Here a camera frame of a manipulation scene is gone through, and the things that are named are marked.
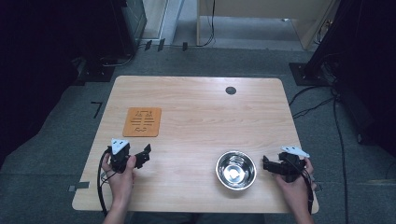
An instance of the gray floor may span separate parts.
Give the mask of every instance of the gray floor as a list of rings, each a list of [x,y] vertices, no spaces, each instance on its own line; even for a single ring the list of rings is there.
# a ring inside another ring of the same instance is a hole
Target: gray floor
[[[183,9],[187,8],[187,3],[193,5],[193,2],[186,1]],[[182,11],[174,44],[194,41],[195,28],[189,14]],[[274,21],[274,24],[290,28],[281,21]],[[274,25],[271,29],[279,29],[278,35],[259,40],[266,44],[257,49],[252,49],[257,47],[255,44],[240,45],[248,37],[227,42],[227,47],[226,42],[221,43],[222,33],[217,30],[217,42],[208,48],[187,51],[175,47],[165,47],[162,51],[140,49],[130,63],[116,68],[109,83],[87,83],[68,88],[39,134],[7,157],[0,172],[0,223],[100,223],[103,220],[100,212],[74,210],[71,206],[74,193],[67,189],[80,179],[117,76],[278,77],[290,100],[303,87],[295,85],[288,63],[306,63],[312,51],[304,51],[301,46],[298,49],[295,43],[292,44],[294,47],[285,44],[283,40],[295,42],[289,28],[281,30]],[[317,105],[329,97],[329,88],[305,92],[290,107],[291,113]],[[93,116],[97,105],[91,104],[92,101],[104,102],[96,119]],[[332,103],[295,120],[302,147],[311,154],[316,180],[323,188],[317,193],[320,208],[314,214],[314,220],[317,223],[346,223],[347,210],[348,223],[396,223],[396,188],[394,182],[384,180],[396,178],[396,165],[392,165],[395,159],[378,146],[358,144],[356,130],[343,105],[337,103],[335,110],[345,152],[340,145]],[[134,217],[134,223],[149,223],[147,218],[151,223],[170,223],[160,221],[154,214],[139,214]],[[239,223],[293,223],[287,214],[252,215],[247,219],[238,214],[206,214],[204,223],[236,220]]]
[[[179,0],[168,0],[167,13],[161,36],[151,39],[158,42],[165,38],[165,44],[182,46],[196,45],[196,11],[194,0],[185,0],[182,8]],[[265,18],[215,17],[215,39],[208,45],[213,48],[232,49],[277,49],[303,50],[291,21]],[[201,17],[200,44],[207,42],[211,35],[211,17]],[[308,50],[316,49],[313,44]]]

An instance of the person's right hand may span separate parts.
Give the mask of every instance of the person's right hand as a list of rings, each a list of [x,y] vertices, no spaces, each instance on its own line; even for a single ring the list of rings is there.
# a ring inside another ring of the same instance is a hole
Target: person's right hand
[[[314,167],[308,158],[304,158],[306,163],[305,170],[312,175]],[[302,176],[299,176],[294,182],[287,183],[282,175],[274,175],[276,183],[283,192],[286,203],[291,212],[294,214],[297,223],[314,223],[308,211],[308,189]],[[315,189],[316,184],[312,182],[312,189]]]

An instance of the black cable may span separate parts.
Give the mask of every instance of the black cable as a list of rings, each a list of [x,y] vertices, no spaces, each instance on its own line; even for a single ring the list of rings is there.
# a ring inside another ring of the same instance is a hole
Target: black cable
[[[209,45],[209,44],[212,42],[212,40],[215,38],[215,25],[214,25],[214,22],[213,22],[213,20],[214,20],[214,18],[215,18],[215,7],[216,7],[216,0],[213,0],[213,7],[212,7],[212,22],[211,22],[211,24],[210,24],[210,28],[211,28],[212,33],[210,34],[210,37],[209,37],[209,39],[206,41],[205,44],[203,44],[203,45],[197,45],[197,47],[205,47],[205,46]]]
[[[332,99],[334,99],[334,97],[332,97],[332,98],[330,98],[330,99],[327,99],[327,100],[321,102],[320,104],[318,104],[318,105],[316,105],[316,106],[314,106],[314,107],[311,107],[311,108],[309,108],[309,109],[302,110],[302,111],[300,111],[300,112],[294,114],[294,115],[293,115],[293,118],[294,118],[294,119],[297,119],[297,118],[299,118],[299,117],[302,117],[302,116],[306,115],[309,111],[314,110],[314,109],[317,109],[318,107],[320,107],[320,106],[322,106],[322,105],[326,105],[327,103],[331,102]]]
[[[100,179],[101,179],[100,178],[100,173],[101,173],[101,170],[102,170],[102,162],[103,162],[103,159],[104,159],[105,155],[107,154],[107,152],[109,152],[108,149],[103,152],[102,157],[99,160],[98,176],[97,176],[97,180],[96,180],[96,186],[97,186],[97,189],[98,189],[99,202],[100,202],[100,205],[102,206],[102,213],[103,213],[103,215],[105,215],[105,217],[107,216],[107,209],[106,209],[106,205],[105,205],[105,200],[103,199],[102,185],[100,183]]]
[[[335,126],[337,127],[338,136],[340,137],[341,152],[342,152],[342,164],[343,164],[343,178],[344,178],[344,207],[345,207],[345,219],[346,224],[349,223],[349,213],[348,213],[348,201],[347,201],[347,169],[346,169],[346,155],[344,147],[343,135],[341,135],[340,126],[338,124],[337,113],[335,110],[335,105],[337,102],[337,97],[334,97],[332,104],[332,112],[334,113]]]
[[[288,158],[286,158],[286,157],[285,157],[285,161],[287,161],[291,166],[293,166],[294,169],[298,173],[300,173],[300,175],[303,177],[303,180],[304,180],[304,182],[306,184],[306,190],[307,190],[307,193],[308,193],[308,212],[309,212],[309,214],[312,214],[312,204],[314,203],[314,192],[313,192],[312,186],[311,186],[312,180],[311,180],[310,174],[306,170],[303,170],[303,171],[299,170],[299,168],[296,167],[294,165],[294,163],[289,161]]]
[[[309,90],[312,90],[312,89],[315,89],[315,88],[319,88],[319,87],[323,87],[323,86],[307,87],[307,88],[305,88],[305,89],[300,90],[300,91],[297,92],[297,93],[293,96],[293,98],[290,100],[289,105],[293,104],[293,102],[294,102],[294,100],[297,98],[297,96],[301,95],[303,92],[309,91]]]

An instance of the wrist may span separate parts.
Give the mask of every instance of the wrist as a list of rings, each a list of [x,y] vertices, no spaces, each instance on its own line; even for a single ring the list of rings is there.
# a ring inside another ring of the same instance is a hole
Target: wrist
[[[310,224],[314,223],[314,219],[311,214],[309,214],[308,210],[293,211],[294,218],[298,224]]]

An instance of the finger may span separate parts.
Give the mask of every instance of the finger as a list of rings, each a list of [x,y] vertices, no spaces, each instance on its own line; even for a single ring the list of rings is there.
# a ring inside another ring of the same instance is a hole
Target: finger
[[[110,153],[106,153],[106,155],[103,157],[102,169],[103,169],[104,171],[109,171],[109,170],[111,170],[111,166],[108,164],[108,158],[110,158]]]
[[[133,175],[133,169],[135,164],[136,164],[136,156],[131,156],[126,163],[126,169],[124,172]]]
[[[286,181],[282,178],[281,175],[274,175],[274,177],[275,177],[275,181],[276,181],[277,185],[280,188],[284,188],[287,185]]]
[[[314,173],[314,167],[312,166],[311,161],[308,158],[304,158],[305,160],[305,170],[309,173],[309,174],[313,174]]]

